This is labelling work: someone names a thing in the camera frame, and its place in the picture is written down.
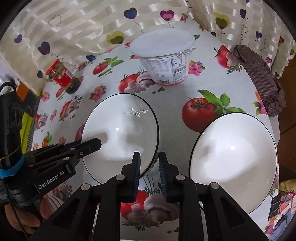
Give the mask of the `person left hand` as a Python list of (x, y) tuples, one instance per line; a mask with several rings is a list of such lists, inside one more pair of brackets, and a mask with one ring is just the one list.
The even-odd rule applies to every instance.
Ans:
[[(40, 214), (43, 218), (43, 220), (46, 220), (49, 216), (51, 216), (51, 214), (54, 212), (49, 199), (48, 199), (48, 194), (44, 195), (41, 198), (41, 202), (40, 202)], [(10, 204), (7, 204), (4, 206), (4, 210), (6, 213), (6, 217), (8, 219), (8, 222), (10, 223), (10, 225), (18, 230), (18, 231), (22, 231), (21, 226), (18, 224), (18, 221), (13, 213), (13, 208), (11, 207)], [(25, 211), (21, 208), (15, 207), (15, 211), (19, 217), (19, 220), (21, 222), (21, 224), (23, 225), (23, 228), (25, 229), (26, 233), (29, 234), (33, 234), (34, 230), (33, 228), (38, 228), (41, 223), (39, 221), (39, 219), (34, 216), (33, 214), (31, 214), (28, 211)]]

